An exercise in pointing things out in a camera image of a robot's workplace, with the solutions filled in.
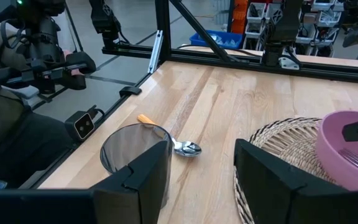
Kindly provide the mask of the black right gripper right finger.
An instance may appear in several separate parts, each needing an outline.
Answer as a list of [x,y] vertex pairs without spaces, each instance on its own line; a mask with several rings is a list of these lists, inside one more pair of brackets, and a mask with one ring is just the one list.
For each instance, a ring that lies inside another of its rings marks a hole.
[[234,167],[255,223],[322,223],[309,198],[337,192],[337,185],[244,139],[236,139]]

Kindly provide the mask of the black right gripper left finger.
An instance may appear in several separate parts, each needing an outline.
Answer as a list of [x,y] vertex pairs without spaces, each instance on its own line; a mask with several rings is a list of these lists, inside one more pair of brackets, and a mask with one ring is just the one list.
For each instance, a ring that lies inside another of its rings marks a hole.
[[157,223],[168,180],[168,142],[160,141],[91,187],[96,223]]

